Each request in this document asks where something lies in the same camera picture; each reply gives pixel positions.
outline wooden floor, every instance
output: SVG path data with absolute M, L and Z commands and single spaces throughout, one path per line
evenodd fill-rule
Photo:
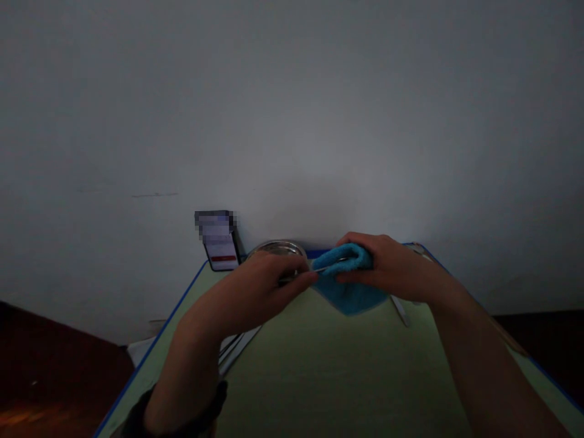
M 0 438 L 91 437 L 133 372 L 114 344 L 0 306 Z
M 584 406 L 584 311 L 497 321 Z M 133 371 L 119 347 L 0 304 L 0 438 L 91 437 Z

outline dark sleeve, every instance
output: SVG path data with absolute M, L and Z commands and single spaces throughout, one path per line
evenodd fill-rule
M 155 438 L 154 435 L 148 433 L 144 428 L 144 412 L 146 411 L 146 406 L 150 401 L 152 396 L 152 391 L 154 388 L 142 394 L 140 400 L 134 405 L 128 418 L 126 424 L 124 424 L 122 429 L 122 438 Z M 162 435 L 162 438 L 192 438 L 198 436 L 200 433 L 205 432 L 213 421 L 221 413 L 221 408 L 223 403 L 227 398 L 227 382 L 222 381 L 217 385 L 217 393 L 211 404 L 203 411 L 203 413 L 189 423 L 186 423 L 179 430 L 174 433 Z

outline smartphone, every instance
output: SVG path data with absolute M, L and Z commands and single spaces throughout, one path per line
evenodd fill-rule
M 213 271 L 232 271 L 241 264 L 233 212 L 228 210 L 195 212 L 195 225 Z

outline red button on screen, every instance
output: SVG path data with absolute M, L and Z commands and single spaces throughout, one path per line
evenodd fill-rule
M 220 255 L 218 257 L 211 257 L 211 262 L 234 262 L 237 258 L 234 255 Z

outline blue towel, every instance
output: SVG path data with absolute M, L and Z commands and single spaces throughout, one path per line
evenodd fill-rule
M 341 257 L 349 260 L 335 263 Z M 318 276 L 314 287 L 339 311 L 347 316 L 357 315 L 384 302 L 388 295 L 372 286 L 359 283 L 337 283 L 335 276 L 355 269 L 372 269 L 373 257 L 355 243 L 346 243 L 325 252 L 312 263 L 313 269 L 330 266 Z

